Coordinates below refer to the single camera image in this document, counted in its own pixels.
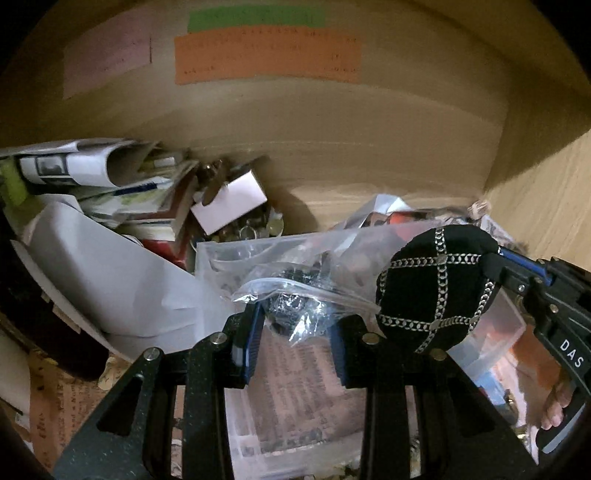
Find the black gripper frame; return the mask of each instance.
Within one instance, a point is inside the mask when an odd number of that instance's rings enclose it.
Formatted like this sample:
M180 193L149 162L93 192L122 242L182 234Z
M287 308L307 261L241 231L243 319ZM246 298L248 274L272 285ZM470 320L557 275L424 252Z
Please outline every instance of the black gripper frame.
M556 454L591 398L591 273L558 258L534 262L501 251L481 257L484 275L523 296L523 306L535 320L536 338L576 386L561 424L540 430L536 437L542 453Z
M185 385L183 478L233 480L224 388L244 388L256 365L257 304L192 349L149 349L115 384L58 460L57 480L172 479L174 403Z
M342 384L367 389L360 480L410 478L407 386L414 390L419 426L421 475L415 479L531 477L530 454L451 357L403 358L387 339L368 345L366 333L359 316L342 319L330 332Z

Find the orange label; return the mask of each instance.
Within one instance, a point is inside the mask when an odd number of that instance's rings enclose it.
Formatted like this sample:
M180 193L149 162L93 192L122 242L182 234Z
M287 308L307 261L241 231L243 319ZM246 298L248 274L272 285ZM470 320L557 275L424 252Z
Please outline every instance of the orange label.
M178 85L256 75L359 81L361 42L330 28L220 28L176 37L174 47Z

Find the screw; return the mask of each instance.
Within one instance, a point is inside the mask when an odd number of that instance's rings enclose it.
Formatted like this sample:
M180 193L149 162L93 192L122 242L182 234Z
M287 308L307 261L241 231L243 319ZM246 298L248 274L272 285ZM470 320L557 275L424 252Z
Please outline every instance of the screw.
M209 341L214 345L223 345L228 341L228 336L223 332L212 333L209 336Z
M144 351L144 358L151 362L152 360L156 360L160 356L160 350L156 347L150 347Z
M377 345L379 343L379 335L377 333L364 333L361 339L366 345Z
M429 355L431 355L431 357L438 362L443 362L447 358L447 353L445 353L445 351L441 350L440 348L434 348L429 352Z

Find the ziplock bag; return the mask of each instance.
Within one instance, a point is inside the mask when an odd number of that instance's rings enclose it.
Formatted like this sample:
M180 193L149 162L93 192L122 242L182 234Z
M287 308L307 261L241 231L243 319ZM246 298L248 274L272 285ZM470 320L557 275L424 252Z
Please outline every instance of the ziplock bag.
M329 252L313 266L271 263L255 267L234 301L262 302L268 324L275 333L296 345L312 336L323 336L341 318L358 314L368 319L379 306L346 285L353 276Z

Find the finger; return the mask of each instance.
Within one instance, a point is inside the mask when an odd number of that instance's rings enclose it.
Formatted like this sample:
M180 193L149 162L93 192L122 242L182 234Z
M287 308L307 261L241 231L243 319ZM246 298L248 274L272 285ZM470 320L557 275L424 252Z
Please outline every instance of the finger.
M566 408L569 406L571 400L573 399L574 388L570 382L567 380L565 382L559 383L556 386L556 400L560 403L560 406Z
M544 413L542 414L542 428L544 430L549 430L552 426L552 422L548 419L548 416Z
M559 403L558 398L556 398L556 388L552 387L546 401L544 402L544 411L548 410L553 404Z
M560 403L552 403L552 405L550 405L546 410L546 415L548 416L548 419L551 421L552 425L555 427L560 425L560 422L562 422L563 419L562 407L560 406Z

